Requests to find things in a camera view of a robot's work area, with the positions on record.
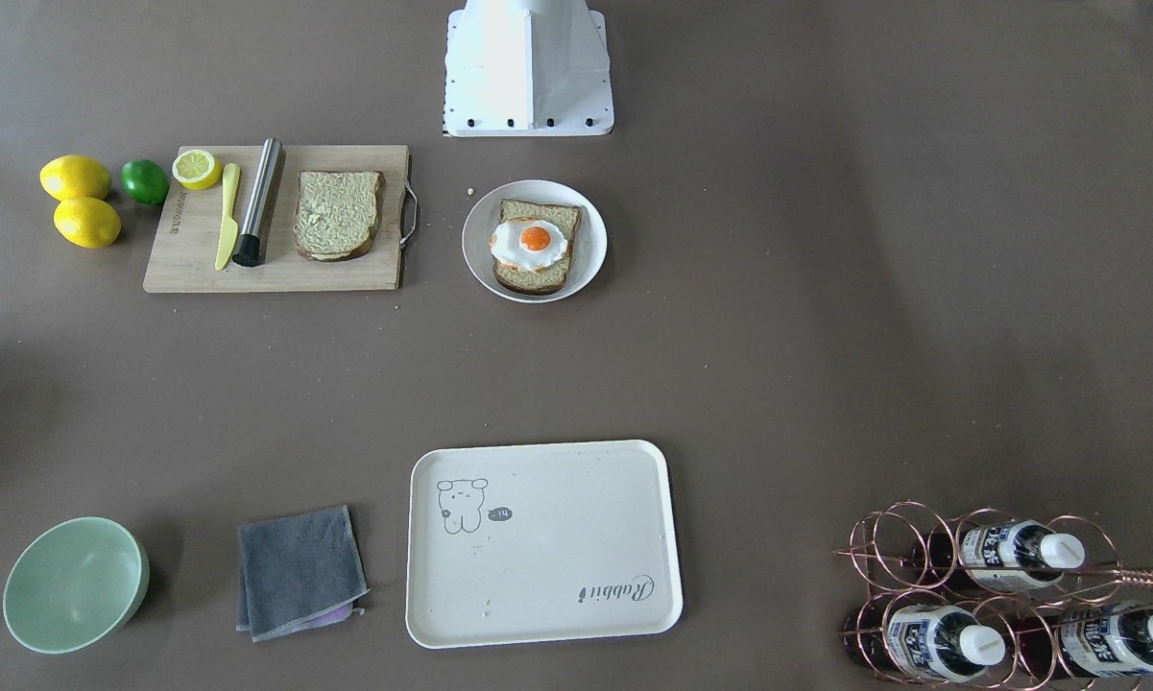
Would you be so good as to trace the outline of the bread slice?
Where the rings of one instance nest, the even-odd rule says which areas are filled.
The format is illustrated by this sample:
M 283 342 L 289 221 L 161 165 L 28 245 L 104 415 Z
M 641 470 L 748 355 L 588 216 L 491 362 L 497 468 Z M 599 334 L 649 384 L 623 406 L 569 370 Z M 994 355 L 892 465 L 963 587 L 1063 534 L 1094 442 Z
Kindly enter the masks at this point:
M 302 257 L 340 262 L 372 249 L 383 174 L 375 170 L 300 171 L 294 246 Z
M 493 261 L 495 279 L 512 292 L 526 295 L 550 295 L 559 292 L 567 281 L 573 253 L 573 239 L 576 228 L 582 220 L 582 209 L 562 204 L 540 204 L 523 200 L 502 200 L 498 203 L 498 223 L 519 218 L 519 216 L 532 216 L 532 218 L 544 219 L 562 228 L 564 236 L 568 240 L 567 256 L 558 264 L 537 272 L 512 271 L 500 263 Z

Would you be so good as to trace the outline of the cream rabbit tray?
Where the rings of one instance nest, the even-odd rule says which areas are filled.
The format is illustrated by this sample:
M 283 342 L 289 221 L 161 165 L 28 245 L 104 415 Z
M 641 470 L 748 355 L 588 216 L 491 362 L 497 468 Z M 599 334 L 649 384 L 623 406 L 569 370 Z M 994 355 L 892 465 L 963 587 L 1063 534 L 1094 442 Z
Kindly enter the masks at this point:
M 657 634 L 683 609 L 654 443 L 437 449 L 410 472 L 404 618 L 419 646 Z

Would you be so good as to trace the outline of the bread slice under egg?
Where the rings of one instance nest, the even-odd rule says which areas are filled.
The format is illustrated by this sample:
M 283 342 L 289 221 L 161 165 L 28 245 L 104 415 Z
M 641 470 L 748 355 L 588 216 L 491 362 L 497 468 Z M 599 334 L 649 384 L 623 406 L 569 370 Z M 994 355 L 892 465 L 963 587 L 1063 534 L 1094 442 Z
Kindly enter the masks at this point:
M 532 218 L 544 219 L 562 228 L 564 236 L 568 240 L 567 256 L 558 264 L 537 272 L 512 271 L 500 263 L 493 261 L 495 279 L 512 292 L 526 295 L 550 295 L 559 292 L 567 281 L 573 253 L 573 239 L 576 228 L 582 220 L 582 209 L 562 204 L 540 204 L 523 200 L 502 200 L 498 203 L 498 223 L 519 218 L 519 216 L 532 216 Z

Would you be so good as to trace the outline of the white round plate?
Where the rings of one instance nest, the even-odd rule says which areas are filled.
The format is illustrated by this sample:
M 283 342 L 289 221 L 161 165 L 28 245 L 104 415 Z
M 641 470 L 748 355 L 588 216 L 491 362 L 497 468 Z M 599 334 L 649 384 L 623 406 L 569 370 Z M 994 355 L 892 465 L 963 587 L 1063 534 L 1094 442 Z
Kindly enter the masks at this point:
M 495 280 L 492 254 L 488 240 L 492 235 L 493 227 L 500 220 L 503 200 L 520 200 L 582 209 L 575 240 L 571 242 L 573 248 L 571 271 L 567 281 L 559 292 L 551 295 L 523 295 L 502 287 L 502 284 Z M 490 292 L 520 303 L 547 303 L 563 300 L 563 298 L 575 295 L 580 290 L 585 290 L 586 285 L 601 271 L 604 258 L 606 258 L 608 245 L 610 241 L 608 241 L 606 223 L 604 223 L 600 209 L 585 194 L 576 191 L 568 185 L 544 179 L 518 180 L 488 191 L 472 206 L 462 231 L 462 248 L 470 275 L 474 275 Z

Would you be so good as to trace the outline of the fried egg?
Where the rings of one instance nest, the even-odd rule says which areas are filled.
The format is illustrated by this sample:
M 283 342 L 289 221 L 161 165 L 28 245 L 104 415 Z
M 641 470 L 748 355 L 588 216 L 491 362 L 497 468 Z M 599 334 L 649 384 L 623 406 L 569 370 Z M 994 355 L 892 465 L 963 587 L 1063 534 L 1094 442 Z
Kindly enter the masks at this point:
M 567 256 L 568 240 L 553 223 L 519 216 L 497 225 L 489 249 L 492 258 L 508 270 L 537 272 Z

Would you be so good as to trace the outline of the steel muddler black tip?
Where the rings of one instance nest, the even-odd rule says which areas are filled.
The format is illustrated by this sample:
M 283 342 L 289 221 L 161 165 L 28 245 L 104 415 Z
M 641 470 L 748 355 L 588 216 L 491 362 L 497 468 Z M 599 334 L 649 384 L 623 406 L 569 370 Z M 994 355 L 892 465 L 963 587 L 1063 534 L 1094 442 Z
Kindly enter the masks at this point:
M 244 224 L 235 236 L 232 261 L 238 266 L 259 266 L 263 262 L 263 236 L 265 216 L 272 208 L 277 179 L 285 160 L 282 141 L 267 137 L 259 152 L 259 162 L 253 179 L 250 205 L 244 215 Z

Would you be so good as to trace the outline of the grey folded cloth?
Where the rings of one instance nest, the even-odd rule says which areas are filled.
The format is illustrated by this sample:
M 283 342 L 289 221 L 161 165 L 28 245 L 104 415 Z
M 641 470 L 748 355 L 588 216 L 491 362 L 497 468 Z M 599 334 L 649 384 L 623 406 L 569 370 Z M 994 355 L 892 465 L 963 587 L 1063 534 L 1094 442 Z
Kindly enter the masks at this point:
M 238 547 L 235 629 L 254 643 L 339 624 L 369 593 L 345 504 L 246 524 Z

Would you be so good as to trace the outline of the yellow plastic knife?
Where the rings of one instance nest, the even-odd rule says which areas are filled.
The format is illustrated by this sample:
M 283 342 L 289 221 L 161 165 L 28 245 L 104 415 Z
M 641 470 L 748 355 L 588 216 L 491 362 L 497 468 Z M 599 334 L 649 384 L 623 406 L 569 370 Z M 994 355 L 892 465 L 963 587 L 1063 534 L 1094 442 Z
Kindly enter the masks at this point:
M 238 239 L 238 221 L 234 219 L 234 206 L 238 201 L 238 185 L 241 183 L 241 166 L 238 163 L 226 163 L 221 175 L 221 210 L 219 227 L 219 245 L 214 255 L 213 266 L 221 271 L 232 258 L 235 239 Z

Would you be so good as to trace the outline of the wooden cutting board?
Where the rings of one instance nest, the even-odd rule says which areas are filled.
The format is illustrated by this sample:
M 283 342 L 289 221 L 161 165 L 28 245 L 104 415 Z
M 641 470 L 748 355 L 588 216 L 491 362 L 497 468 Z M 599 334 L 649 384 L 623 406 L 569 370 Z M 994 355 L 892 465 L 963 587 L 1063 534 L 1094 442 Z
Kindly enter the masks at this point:
M 302 170 L 375 170 L 382 183 L 379 224 L 369 253 L 318 262 L 299 255 L 294 218 Z M 146 293 L 378 292 L 395 290 L 404 241 L 419 226 L 410 191 L 410 149 L 405 145 L 285 145 L 259 224 L 259 266 L 214 268 L 224 210 L 221 185 L 189 191 L 171 185 L 158 221 L 143 290 Z

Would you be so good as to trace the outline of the halved lemon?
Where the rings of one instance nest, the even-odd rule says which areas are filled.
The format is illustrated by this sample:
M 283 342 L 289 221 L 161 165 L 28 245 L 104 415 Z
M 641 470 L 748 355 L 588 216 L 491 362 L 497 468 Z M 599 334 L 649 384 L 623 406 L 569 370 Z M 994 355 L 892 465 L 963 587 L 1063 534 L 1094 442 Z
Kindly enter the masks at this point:
M 203 191 L 220 182 L 224 166 L 216 153 L 186 149 L 172 163 L 172 175 L 186 191 Z

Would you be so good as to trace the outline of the green lime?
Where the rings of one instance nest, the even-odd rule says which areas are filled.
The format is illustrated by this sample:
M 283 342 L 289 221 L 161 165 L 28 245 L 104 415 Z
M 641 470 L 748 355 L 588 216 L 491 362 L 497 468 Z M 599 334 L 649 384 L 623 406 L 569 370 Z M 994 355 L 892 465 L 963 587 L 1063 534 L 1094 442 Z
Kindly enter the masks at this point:
M 163 167 L 149 158 L 125 162 L 120 179 L 127 196 L 143 205 L 161 206 L 169 194 L 171 180 Z

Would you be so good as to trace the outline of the tea bottle white cap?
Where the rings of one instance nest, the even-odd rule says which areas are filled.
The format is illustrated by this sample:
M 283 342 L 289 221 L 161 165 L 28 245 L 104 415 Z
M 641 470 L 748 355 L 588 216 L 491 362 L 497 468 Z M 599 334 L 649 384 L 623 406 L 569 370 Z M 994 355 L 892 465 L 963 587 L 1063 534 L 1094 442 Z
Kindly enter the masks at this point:
M 919 584 L 958 595 L 1033 593 L 1082 568 L 1082 539 L 1034 520 L 972 525 L 957 534 L 935 531 L 911 546 L 906 568 Z

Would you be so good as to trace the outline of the yellow whole lemon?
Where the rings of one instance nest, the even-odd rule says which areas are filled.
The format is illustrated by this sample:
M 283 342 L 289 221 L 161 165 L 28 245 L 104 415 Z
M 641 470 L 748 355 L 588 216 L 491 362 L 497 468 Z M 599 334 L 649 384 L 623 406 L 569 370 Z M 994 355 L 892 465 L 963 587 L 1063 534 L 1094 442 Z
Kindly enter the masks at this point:
M 76 198 L 106 200 L 112 185 L 107 167 L 84 155 L 56 157 L 45 163 L 37 176 L 44 191 L 60 202 Z
M 89 197 L 59 202 L 53 220 L 56 231 L 80 248 L 106 248 L 121 232 L 116 210 L 107 202 Z

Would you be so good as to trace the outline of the mint green bowl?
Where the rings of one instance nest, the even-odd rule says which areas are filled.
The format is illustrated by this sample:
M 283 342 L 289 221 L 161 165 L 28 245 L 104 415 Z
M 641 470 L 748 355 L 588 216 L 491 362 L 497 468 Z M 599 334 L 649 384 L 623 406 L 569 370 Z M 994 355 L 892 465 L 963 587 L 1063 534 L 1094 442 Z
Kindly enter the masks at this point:
M 149 589 L 145 548 L 107 517 L 63 521 L 27 547 L 3 589 L 3 619 L 20 646 L 70 655 L 131 619 Z

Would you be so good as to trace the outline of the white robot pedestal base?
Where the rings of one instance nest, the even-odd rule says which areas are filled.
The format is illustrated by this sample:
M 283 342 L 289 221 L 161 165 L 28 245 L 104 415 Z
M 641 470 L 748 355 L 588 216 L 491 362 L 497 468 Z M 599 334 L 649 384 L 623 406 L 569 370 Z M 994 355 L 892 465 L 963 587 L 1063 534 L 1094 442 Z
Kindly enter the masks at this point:
M 444 65 L 444 135 L 613 132 L 606 18 L 585 1 L 468 1 L 449 14 Z

